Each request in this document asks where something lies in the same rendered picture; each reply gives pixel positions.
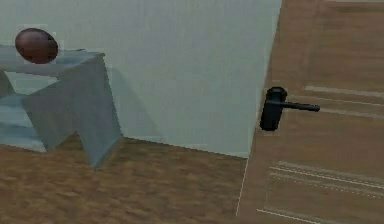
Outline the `brown basketball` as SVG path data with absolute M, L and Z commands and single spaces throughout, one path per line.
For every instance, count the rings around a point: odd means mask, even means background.
M 58 55 L 58 43 L 54 37 L 39 28 L 26 28 L 15 37 L 17 52 L 34 64 L 47 64 Z

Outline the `grey shelf table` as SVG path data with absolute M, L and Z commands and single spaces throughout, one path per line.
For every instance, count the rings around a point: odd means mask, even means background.
M 9 72 L 54 78 L 31 93 L 14 90 Z M 0 144 L 48 152 L 78 134 L 97 167 L 122 137 L 104 55 L 61 50 L 48 64 L 32 64 L 0 45 Z

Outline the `brown wooden room door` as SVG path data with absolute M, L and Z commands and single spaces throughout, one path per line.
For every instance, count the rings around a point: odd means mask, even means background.
M 384 224 L 384 0 L 283 0 L 262 92 L 283 87 L 279 127 L 256 127 L 239 224 Z

